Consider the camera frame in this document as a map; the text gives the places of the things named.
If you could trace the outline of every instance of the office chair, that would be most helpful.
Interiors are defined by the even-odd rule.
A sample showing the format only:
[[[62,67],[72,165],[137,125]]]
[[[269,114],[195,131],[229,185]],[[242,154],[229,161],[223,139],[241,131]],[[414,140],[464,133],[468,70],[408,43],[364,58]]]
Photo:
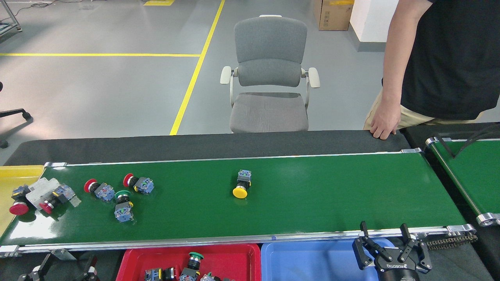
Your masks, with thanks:
[[[280,15],[261,15],[234,26],[238,67],[225,66],[221,84],[229,84],[233,133],[307,131],[309,87],[319,88],[316,68],[302,69],[306,24]],[[242,92],[233,99],[233,77],[245,86],[297,87],[306,80],[305,102],[295,92]]]
[[[4,84],[2,84],[2,82],[0,82],[0,92],[2,91],[2,89],[4,88]],[[13,115],[13,114],[17,114],[17,113],[22,113],[22,117],[28,121],[31,119],[31,115],[26,112],[26,110],[24,110],[23,108],[19,108],[19,109],[14,109],[14,110],[7,110],[7,111],[0,111],[0,118],[1,117],[5,117],[5,116],[9,116],[9,115]],[[0,148],[7,148],[9,146],[9,143],[2,139],[0,140]]]

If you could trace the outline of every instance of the yellow tray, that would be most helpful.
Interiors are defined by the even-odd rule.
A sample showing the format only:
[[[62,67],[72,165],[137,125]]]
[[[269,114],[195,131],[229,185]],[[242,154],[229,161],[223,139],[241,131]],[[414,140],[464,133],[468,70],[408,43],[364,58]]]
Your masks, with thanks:
[[[0,166],[0,234],[12,222],[15,215],[9,212],[14,203],[12,191],[22,185],[31,185],[44,172],[44,166]]]

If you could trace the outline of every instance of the cardboard box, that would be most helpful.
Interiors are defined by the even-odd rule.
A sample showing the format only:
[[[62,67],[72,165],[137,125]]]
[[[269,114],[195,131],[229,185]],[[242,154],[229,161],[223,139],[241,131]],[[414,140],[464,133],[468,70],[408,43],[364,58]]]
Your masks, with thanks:
[[[347,30],[354,0],[313,0],[314,16],[319,30]]]

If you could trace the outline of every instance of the hand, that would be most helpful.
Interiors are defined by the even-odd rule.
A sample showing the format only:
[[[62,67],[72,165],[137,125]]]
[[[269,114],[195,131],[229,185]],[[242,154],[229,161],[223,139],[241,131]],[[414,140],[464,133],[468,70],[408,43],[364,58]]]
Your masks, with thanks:
[[[382,99],[371,121],[370,133],[373,137],[387,140],[389,134],[396,134],[401,121],[401,106],[399,103],[388,103]]]

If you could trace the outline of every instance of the person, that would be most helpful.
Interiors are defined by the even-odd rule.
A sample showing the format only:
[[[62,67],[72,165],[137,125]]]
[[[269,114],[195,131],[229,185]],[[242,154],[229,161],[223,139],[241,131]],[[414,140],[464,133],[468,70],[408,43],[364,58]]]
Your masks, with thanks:
[[[500,1],[399,0],[364,130],[476,121],[500,95]]]

